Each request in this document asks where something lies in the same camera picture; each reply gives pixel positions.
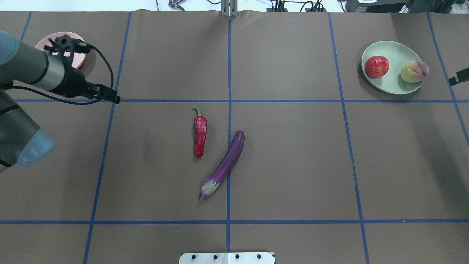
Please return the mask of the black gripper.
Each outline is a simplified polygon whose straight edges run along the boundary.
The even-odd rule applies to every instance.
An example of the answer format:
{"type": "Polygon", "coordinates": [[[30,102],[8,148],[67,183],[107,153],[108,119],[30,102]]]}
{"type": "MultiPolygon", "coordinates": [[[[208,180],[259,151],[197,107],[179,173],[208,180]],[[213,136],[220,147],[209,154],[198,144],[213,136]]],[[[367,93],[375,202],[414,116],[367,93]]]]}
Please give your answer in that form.
{"type": "Polygon", "coordinates": [[[87,82],[84,74],[72,66],[64,69],[64,78],[60,84],[60,95],[66,98],[74,98],[85,95],[95,100],[105,100],[119,104],[121,98],[118,92],[102,84],[87,82]]]}

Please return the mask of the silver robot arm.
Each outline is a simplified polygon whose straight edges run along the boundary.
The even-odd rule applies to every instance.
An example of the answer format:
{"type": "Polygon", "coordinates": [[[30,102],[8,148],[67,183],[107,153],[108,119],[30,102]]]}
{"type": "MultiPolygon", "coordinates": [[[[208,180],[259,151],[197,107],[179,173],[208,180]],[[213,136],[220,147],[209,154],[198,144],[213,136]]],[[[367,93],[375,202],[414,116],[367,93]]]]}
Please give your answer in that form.
{"type": "Polygon", "coordinates": [[[118,104],[114,73],[102,52],[89,43],[63,33],[48,38],[49,45],[37,49],[10,32],[1,31],[0,63],[0,162],[1,172],[14,165],[27,168],[55,147],[54,141],[8,94],[10,90],[33,92],[49,100],[71,105],[100,101],[118,104]],[[109,86],[86,80],[73,66],[75,55],[95,51],[106,64],[109,86]]]}

